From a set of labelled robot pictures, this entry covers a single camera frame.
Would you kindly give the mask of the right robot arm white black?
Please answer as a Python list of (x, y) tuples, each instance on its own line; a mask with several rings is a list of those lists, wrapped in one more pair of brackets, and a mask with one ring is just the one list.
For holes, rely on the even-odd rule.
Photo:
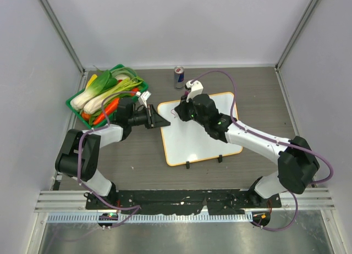
[(276, 172), (259, 177), (252, 184), (248, 199), (254, 207), (263, 206), (281, 192), (302, 194), (320, 168), (304, 138), (281, 139), (248, 127), (219, 112), (214, 100), (205, 93), (192, 99), (183, 95), (175, 111), (182, 121), (193, 120), (201, 125), (211, 138), (247, 148), (278, 167)]

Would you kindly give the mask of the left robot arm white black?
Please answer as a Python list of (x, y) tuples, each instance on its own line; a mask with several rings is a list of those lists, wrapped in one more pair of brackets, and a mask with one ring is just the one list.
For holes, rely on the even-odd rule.
[(93, 130), (71, 129), (67, 132), (55, 169), (84, 185), (104, 209), (112, 209), (117, 204), (118, 192), (115, 184), (97, 169), (100, 149), (125, 140), (134, 126), (154, 129), (170, 124), (153, 105), (138, 109), (133, 100), (121, 98), (110, 124)]

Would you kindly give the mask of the whiteboard with orange frame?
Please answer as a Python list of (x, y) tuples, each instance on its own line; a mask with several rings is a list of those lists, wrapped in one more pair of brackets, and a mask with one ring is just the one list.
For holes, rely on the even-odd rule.
[(158, 113), (170, 122), (170, 126), (161, 128), (164, 154), (169, 166), (218, 159), (242, 152), (243, 148), (239, 145), (211, 138), (197, 122), (181, 121), (174, 111), (178, 104), (178, 100), (169, 101), (157, 107)]

